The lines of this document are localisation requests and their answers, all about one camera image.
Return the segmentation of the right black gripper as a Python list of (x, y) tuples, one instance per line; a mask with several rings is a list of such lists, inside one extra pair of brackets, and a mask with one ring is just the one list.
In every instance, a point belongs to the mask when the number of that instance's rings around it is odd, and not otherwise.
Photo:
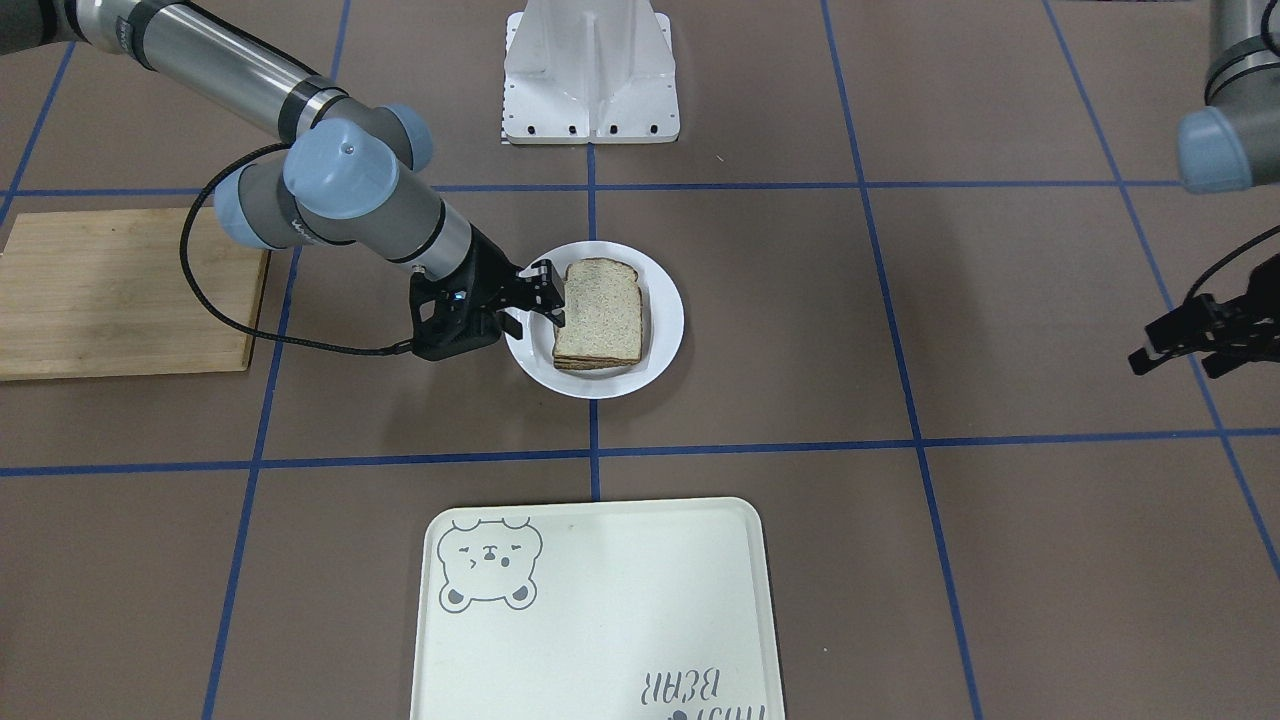
[(554, 327), (563, 328), (564, 281), (550, 259), (540, 259), (526, 268), (515, 265), (498, 246), (472, 225), (468, 252), (460, 268), (445, 282), (476, 290), (485, 306), (495, 311), (503, 333), (516, 341), (524, 338), (524, 324), (506, 310), (517, 307), (536, 313)]

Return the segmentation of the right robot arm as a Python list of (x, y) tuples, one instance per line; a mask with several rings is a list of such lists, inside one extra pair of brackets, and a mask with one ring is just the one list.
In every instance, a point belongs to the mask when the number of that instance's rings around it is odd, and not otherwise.
[(434, 154), (424, 119), (371, 108), (330, 78), (192, 1), (5, 1), (3, 53), (81, 42), (131, 58), (270, 133), (275, 143), (210, 179), (224, 232), (246, 247), (285, 251), (358, 245), (410, 275), (412, 334), (349, 347), (271, 334), (332, 354), (442, 360), (520, 340), (515, 311), (564, 324), (561, 273), (513, 264), (421, 177)]

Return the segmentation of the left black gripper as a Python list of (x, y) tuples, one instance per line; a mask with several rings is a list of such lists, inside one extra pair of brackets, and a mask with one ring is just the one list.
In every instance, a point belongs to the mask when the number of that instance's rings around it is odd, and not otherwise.
[(1279, 364), (1276, 270), (1253, 270), (1245, 292), (1225, 302), (1197, 288), (1187, 292), (1187, 300), (1192, 305), (1180, 305), (1144, 328), (1146, 342), (1128, 356), (1134, 375), (1197, 352), (1204, 352), (1202, 368), (1210, 379), (1252, 363)]

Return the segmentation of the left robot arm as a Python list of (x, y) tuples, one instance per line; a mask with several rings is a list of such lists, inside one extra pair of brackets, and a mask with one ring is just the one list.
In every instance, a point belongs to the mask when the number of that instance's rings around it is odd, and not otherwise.
[[(1210, 67), (1203, 106), (1178, 126), (1181, 187), (1193, 195), (1233, 193), (1279, 182), (1277, 3), (1212, 1)], [(1146, 342), (1128, 357), (1144, 375), (1176, 357), (1198, 354), (1216, 379), (1247, 364), (1279, 360), (1279, 258), (1256, 266), (1242, 295), (1216, 300), (1203, 291), (1215, 274), (1268, 240), (1272, 227), (1204, 270), (1175, 309), (1144, 328)]]

